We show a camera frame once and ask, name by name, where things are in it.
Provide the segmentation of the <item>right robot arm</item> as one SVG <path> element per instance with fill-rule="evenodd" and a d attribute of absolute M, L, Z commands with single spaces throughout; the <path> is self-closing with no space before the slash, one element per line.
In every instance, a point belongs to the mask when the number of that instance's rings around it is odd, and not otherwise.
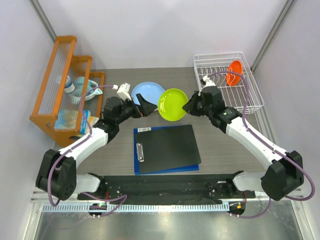
<path fill-rule="evenodd" d="M 264 173 L 237 173 L 225 186 L 230 197 L 236 198 L 243 191 L 255 191 L 279 201 L 304 183 L 300 170 L 302 156 L 297 151 L 288 152 L 275 145 L 251 127 L 239 111 L 225 105 L 216 86 L 195 91 L 182 108 L 192 116 L 208 117 L 213 126 L 242 144 L 265 168 Z"/>

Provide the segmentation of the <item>green plate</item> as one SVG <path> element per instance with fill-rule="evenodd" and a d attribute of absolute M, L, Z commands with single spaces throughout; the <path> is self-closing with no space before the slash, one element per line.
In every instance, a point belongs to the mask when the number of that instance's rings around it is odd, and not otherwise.
<path fill-rule="evenodd" d="M 187 102 L 188 97 L 181 89 L 167 89 L 162 93 L 158 100 L 158 112 L 166 121 L 179 121 L 186 114 L 186 111 L 183 110 L 183 106 Z"/>

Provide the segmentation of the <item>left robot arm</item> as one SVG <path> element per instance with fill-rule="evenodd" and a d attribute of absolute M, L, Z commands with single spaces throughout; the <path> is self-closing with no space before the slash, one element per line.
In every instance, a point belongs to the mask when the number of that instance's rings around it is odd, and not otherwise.
<path fill-rule="evenodd" d="M 107 192 L 102 177 L 93 174 L 77 174 L 79 165 L 99 148 L 107 145 L 118 134 L 119 125 L 129 118 L 138 119 L 149 116 L 157 105 L 137 94 L 139 104 L 132 100 L 109 97 L 97 123 L 89 133 L 73 144 L 60 150 L 49 149 L 45 152 L 35 186 L 48 197 L 60 201 L 67 200 L 72 194 L 89 193 L 100 200 Z"/>

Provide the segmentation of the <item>blue plate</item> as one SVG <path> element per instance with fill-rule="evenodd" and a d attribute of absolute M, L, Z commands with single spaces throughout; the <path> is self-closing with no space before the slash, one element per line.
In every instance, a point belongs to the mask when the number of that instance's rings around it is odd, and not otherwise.
<path fill-rule="evenodd" d="M 157 106 L 158 101 L 164 92 L 164 88 L 158 83 L 147 81 L 139 83 L 133 88 L 131 98 L 135 104 L 140 105 L 137 94 L 141 94 L 147 102 Z"/>

